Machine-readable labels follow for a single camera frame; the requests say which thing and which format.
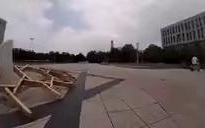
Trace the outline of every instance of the tiled ground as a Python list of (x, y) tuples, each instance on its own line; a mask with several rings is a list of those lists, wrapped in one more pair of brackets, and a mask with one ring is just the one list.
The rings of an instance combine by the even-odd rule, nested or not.
[[(86, 78), (79, 120), (74, 122), (80, 128), (205, 128), (205, 71), (140, 70), (93, 64), (48, 66), (99, 75)], [(64, 119), (56, 123), (69, 122)], [(50, 128), (42, 121), (25, 125), (36, 126)]]

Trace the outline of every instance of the wooden structure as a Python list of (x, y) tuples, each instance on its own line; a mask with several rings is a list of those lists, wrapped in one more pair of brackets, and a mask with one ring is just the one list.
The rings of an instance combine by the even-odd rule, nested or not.
[[(25, 72), (32, 72), (40, 74), (41, 79), (34, 80), (28, 76)], [(42, 87), (51, 93), (53, 93), (58, 99), (63, 98), (67, 93), (74, 87), (75, 78), (68, 74), (66, 71), (60, 71), (55, 69), (47, 68), (34, 68), (29, 65), (16, 66), (14, 65), (14, 72), (19, 76), (19, 81), (16, 85), (11, 84), (0, 84), (0, 88), (3, 88), (6, 97), (14, 101), (14, 103), (20, 108), (26, 115), (31, 115), (31, 110), (26, 107), (22, 101), (17, 97), (18, 93), (22, 93), (25, 87)], [(59, 93), (54, 87), (62, 86), (67, 88), (69, 91), (65, 94)]]

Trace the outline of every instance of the wooden plank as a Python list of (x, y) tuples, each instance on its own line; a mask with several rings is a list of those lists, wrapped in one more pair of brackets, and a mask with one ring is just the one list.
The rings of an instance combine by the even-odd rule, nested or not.
[(48, 86), (47, 84), (41, 82), (41, 81), (35, 81), (35, 80), (24, 80), (24, 83), (25, 85), (28, 85), (28, 86), (33, 86), (33, 87), (43, 87), (49, 91), (51, 91), (52, 93), (54, 93), (55, 95), (59, 96), (59, 97), (62, 97), (62, 95), (57, 92), (55, 89), (51, 88), (50, 86)]
[(20, 67), (20, 70), (23, 71), (23, 70), (25, 70), (25, 68), (28, 67), (28, 66), (29, 66), (29, 64), (27, 64), (27, 65), (25, 65), (25, 66), (23, 66), (23, 67)]
[(74, 83), (73, 82), (62, 82), (62, 81), (57, 81), (57, 80), (53, 81), (53, 85), (61, 86), (61, 87), (67, 87), (67, 88), (74, 87)]
[(44, 70), (41, 70), (41, 69), (37, 69), (37, 68), (33, 68), (33, 67), (28, 66), (24, 69), (24, 71), (33, 71), (33, 72), (39, 73), (42, 76), (46, 77), (46, 79), (52, 78), (52, 76), (50, 74), (46, 73)]
[(21, 71), (17, 66), (14, 65), (14, 71), (19, 77), (25, 76), (27, 79), (32, 80), (28, 75), (26, 75), (23, 71)]
[(14, 88), (15, 85), (12, 85), (12, 84), (0, 84), (0, 88), (5, 88), (5, 87), (7, 87), (7, 88)]
[(25, 79), (25, 76), (23, 76), (19, 82), (17, 83), (17, 85), (15, 86), (15, 88), (13, 89), (13, 94), (17, 94), (17, 91), (21, 88), (23, 80)]
[(32, 115), (31, 110), (26, 107), (19, 99), (16, 97), (9, 88), (5, 88), (6, 94), (18, 105), (18, 107), (27, 115)]
[(60, 79), (61, 81), (64, 81), (64, 82), (69, 81), (65, 76), (63, 76), (62, 74), (60, 74), (58, 72), (50, 71), (49, 74), (56, 77), (56, 78), (58, 78), (58, 79)]
[(54, 82), (54, 77), (51, 78), (51, 83), (50, 83), (50, 87), (53, 87), (53, 82)]

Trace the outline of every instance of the concrete slab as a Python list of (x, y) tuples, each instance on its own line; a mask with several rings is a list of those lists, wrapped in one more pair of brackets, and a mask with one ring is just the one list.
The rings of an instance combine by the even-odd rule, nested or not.
[(108, 112), (114, 128), (139, 128), (145, 126), (133, 111)]
[(106, 112), (99, 95), (84, 100), (82, 103), (81, 115), (91, 115)]
[(122, 111), (130, 109), (122, 100), (107, 100), (104, 101), (104, 104), (107, 111)]
[(180, 128), (180, 127), (178, 127), (177, 124), (171, 120), (171, 118), (168, 118), (151, 125), (150, 128)]
[(111, 88), (102, 92), (101, 97), (103, 99), (107, 111), (121, 111), (130, 109), (118, 96), (118, 93), (116, 92), (115, 88)]
[(0, 83), (13, 83), (13, 41), (0, 44)]
[(134, 109), (134, 111), (147, 124), (152, 124), (168, 116), (168, 114), (158, 104), (149, 105), (144, 108)]
[(125, 87), (120, 87), (117, 93), (131, 108), (144, 107), (156, 102), (153, 97), (142, 89), (131, 87), (130, 81), (124, 81), (121, 84), (125, 84)]
[(106, 113), (84, 115), (80, 118), (79, 128), (113, 128)]

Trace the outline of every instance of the cloud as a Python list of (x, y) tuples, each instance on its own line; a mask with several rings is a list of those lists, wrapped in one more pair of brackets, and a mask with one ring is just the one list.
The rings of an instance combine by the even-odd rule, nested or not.
[(44, 51), (53, 20), (44, 16), (52, 3), (49, 0), (0, 0), (0, 17), (7, 21), (5, 39), (13, 39), (15, 47), (30, 49), (30, 37), (35, 47)]
[[(59, 25), (54, 31), (53, 17), (45, 15), (53, 4), (63, 11), (54, 15), (75, 12), (81, 19), (75, 24), (85, 25), (84, 29)], [(0, 16), (8, 21), (6, 38), (28, 48), (29, 37), (34, 37), (36, 50), (72, 53), (109, 50), (111, 40), (116, 46), (161, 45), (160, 28), (202, 11), (205, 0), (0, 0)]]

